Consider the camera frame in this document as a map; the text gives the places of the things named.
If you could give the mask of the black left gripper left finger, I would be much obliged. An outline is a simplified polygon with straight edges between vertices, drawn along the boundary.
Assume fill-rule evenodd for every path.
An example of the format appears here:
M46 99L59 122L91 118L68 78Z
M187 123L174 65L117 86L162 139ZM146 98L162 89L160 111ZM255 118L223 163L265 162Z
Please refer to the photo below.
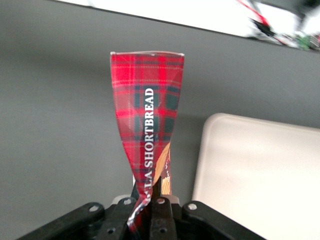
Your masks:
M150 205L142 206L137 184L130 195L117 196L106 217L106 233L115 240L147 240L150 234Z

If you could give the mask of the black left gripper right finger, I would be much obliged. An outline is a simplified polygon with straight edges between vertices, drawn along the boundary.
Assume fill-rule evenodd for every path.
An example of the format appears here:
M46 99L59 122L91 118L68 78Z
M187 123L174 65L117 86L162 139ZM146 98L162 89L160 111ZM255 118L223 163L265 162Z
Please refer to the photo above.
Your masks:
M172 206L161 194L161 184L153 187L151 198L150 240L176 240L177 231L173 218Z

